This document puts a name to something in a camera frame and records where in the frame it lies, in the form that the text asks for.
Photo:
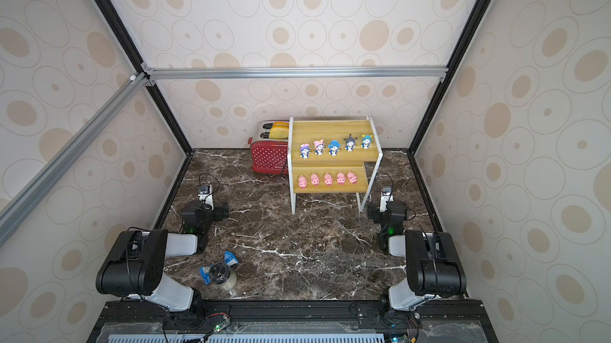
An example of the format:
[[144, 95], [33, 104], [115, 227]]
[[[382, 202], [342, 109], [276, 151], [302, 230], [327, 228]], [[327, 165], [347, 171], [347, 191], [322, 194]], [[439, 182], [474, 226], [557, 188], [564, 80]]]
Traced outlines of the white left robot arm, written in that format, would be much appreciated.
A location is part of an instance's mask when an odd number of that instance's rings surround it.
[[119, 233], [95, 278], [102, 295], [143, 299], [170, 312], [189, 311], [205, 317], [200, 292], [187, 287], [164, 272], [165, 259], [202, 254], [213, 223], [229, 216], [225, 202], [191, 201], [181, 211], [183, 231], [131, 228]]

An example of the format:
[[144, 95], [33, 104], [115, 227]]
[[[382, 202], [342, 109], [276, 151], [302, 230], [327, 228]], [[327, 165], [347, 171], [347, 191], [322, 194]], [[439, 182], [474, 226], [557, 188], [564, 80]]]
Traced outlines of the Doraemon figure purple pink hat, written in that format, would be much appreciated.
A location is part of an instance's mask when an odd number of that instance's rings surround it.
[[303, 159], [308, 159], [310, 155], [310, 144], [304, 143], [300, 146], [300, 156]]

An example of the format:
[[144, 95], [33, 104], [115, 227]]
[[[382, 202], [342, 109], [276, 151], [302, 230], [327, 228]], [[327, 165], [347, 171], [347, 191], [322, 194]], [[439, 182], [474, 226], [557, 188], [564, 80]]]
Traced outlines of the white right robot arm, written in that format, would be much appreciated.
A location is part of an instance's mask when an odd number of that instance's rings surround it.
[[449, 233], [405, 229], [407, 206], [397, 201], [383, 209], [369, 204], [367, 216], [380, 226], [376, 236], [380, 249], [405, 260], [404, 278], [383, 297], [386, 308], [415, 311], [430, 300], [466, 293], [466, 274]]

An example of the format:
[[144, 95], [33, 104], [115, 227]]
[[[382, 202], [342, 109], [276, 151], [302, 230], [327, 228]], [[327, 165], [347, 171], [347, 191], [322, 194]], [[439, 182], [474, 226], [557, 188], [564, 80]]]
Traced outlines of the Doraemon figure grey costume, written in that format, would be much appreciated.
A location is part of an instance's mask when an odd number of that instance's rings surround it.
[[353, 137], [352, 134], [350, 134], [347, 138], [345, 138], [345, 150], [347, 150], [348, 152], [352, 152], [354, 151], [356, 144], [357, 144], [357, 138]]

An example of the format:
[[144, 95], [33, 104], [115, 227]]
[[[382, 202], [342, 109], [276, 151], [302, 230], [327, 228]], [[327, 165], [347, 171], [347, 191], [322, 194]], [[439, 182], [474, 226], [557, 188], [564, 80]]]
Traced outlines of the Doraemon figure teal ball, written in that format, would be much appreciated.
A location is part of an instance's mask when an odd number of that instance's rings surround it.
[[361, 147], [362, 148], [369, 149], [372, 143], [373, 143], [372, 135], [362, 135], [361, 136]]

